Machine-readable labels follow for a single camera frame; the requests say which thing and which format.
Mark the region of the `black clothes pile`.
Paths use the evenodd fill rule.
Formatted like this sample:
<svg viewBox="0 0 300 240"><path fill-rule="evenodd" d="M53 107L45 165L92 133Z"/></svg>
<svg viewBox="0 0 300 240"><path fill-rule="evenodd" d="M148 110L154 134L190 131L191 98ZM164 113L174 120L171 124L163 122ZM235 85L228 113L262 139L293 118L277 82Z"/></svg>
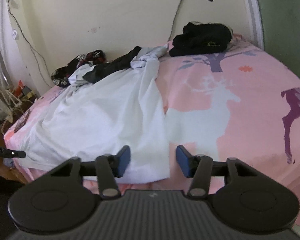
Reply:
<svg viewBox="0 0 300 240"><path fill-rule="evenodd" d="M183 33L172 41L171 57L214 54L226 50L234 33L231 28L220 23L195 24L189 22Z"/></svg>

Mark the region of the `black red white patterned cloth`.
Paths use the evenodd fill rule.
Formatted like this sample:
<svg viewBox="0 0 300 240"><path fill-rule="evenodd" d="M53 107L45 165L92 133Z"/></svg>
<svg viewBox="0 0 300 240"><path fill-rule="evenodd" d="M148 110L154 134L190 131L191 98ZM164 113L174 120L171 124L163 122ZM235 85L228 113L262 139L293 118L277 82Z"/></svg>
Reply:
<svg viewBox="0 0 300 240"><path fill-rule="evenodd" d="M55 85L61 88L70 85L68 78L75 72L77 68L88 64L94 66L102 64L106 61L105 53L102 50L95 50L86 54L79 54L72 59L66 66L58 68L51 74L51 80Z"/></svg>

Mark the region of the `cluttered side table items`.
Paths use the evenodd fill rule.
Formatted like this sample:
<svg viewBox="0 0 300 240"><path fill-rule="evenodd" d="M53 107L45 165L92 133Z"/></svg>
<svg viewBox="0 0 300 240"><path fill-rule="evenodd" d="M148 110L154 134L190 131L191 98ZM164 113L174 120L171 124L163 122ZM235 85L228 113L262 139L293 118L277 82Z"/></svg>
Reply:
<svg viewBox="0 0 300 240"><path fill-rule="evenodd" d="M32 90L27 95L20 92L19 96L15 96L14 92L15 89L0 87L0 125L13 124L15 115L25 113L25 110L21 109L23 103L28 102L32 105L37 100L37 96Z"/></svg>

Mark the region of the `white t-shirt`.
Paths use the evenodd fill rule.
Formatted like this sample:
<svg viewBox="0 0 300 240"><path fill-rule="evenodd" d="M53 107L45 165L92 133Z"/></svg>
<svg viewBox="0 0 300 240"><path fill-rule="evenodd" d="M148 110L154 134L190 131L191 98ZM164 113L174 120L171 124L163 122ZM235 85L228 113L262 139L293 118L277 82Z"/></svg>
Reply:
<svg viewBox="0 0 300 240"><path fill-rule="evenodd" d="M169 142L164 107L156 84L160 58L168 45L142 48L129 68L92 83L87 67L72 75L72 84L41 114L20 149L20 166L49 171L78 157L93 161L129 146L131 159L120 179L143 184L170 176Z"/></svg>

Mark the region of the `pink patterned bed sheet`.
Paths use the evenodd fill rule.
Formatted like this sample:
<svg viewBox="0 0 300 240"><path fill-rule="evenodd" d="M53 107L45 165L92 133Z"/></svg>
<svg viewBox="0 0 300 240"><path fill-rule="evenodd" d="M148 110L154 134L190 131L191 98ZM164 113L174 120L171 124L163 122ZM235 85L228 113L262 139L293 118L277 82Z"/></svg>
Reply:
<svg viewBox="0 0 300 240"><path fill-rule="evenodd" d="M292 190L300 202L300 79L265 51L236 35L219 54L160 58L156 84L164 107L170 176L127 189L185 190L190 184L175 149L215 161L236 157ZM10 128L4 141L20 144L42 113L66 89L55 87L31 107L26 124ZM26 180L47 171L20 166ZM300 212L296 223L300 225Z"/></svg>

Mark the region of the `black dark garment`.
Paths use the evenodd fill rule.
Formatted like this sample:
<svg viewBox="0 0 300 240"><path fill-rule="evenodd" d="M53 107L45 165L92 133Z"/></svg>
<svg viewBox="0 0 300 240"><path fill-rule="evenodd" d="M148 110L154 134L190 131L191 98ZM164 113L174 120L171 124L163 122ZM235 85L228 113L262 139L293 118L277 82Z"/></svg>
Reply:
<svg viewBox="0 0 300 240"><path fill-rule="evenodd" d="M83 79L89 83L97 83L114 72L130 68L132 59L138 55L140 50L141 47L136 46L129 53L115 59L112 62L95 65L93 70L83 75Z"/></svg>

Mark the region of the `green door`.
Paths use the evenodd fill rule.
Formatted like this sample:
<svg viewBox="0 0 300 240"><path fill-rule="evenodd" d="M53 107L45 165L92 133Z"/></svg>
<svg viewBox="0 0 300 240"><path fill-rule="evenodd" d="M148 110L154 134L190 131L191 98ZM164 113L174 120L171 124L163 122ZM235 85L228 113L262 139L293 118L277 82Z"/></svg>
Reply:
<svg viewBox="0 0 300 240"><path fill-rule="evenodd" d="M258 0L265 51L300 67L300 0Z"/></svg>

